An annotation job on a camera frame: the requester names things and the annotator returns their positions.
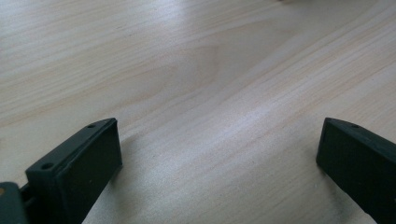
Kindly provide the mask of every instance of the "light wood surface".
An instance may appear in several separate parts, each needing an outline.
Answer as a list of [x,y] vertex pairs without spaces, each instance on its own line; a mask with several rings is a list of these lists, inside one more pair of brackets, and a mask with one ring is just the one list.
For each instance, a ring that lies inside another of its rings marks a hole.
[[316,166],[322,122],[396,142],[394,0],[1,0],[0,180],[119,121],[85,223],[374,223]]

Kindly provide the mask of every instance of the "wooden table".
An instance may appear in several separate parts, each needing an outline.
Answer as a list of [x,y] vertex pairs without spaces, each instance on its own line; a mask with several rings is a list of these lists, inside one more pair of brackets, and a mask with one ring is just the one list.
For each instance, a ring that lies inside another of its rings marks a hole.
[[374,223],[315,163],[326,117],[396,141],[394,0],[2,0],[0,180],[119,121],[85,223]]

